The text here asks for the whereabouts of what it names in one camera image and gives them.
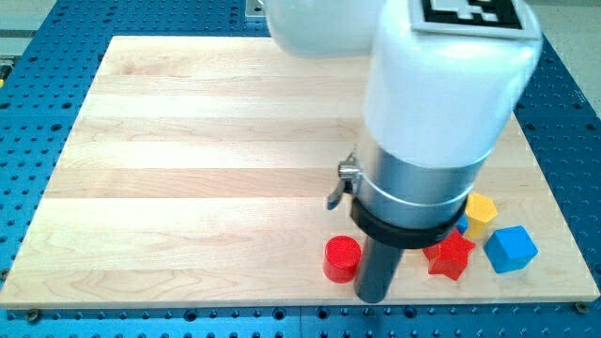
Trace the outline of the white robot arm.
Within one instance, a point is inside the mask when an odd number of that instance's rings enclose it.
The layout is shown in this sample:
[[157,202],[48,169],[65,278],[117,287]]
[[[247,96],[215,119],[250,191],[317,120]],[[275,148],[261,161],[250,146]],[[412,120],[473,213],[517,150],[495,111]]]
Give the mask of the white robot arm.
[[271,0],[271,36],[300,57],[369,55],[354,193],[376,218],[451,220],[530,80],[542,49],[517,0]]

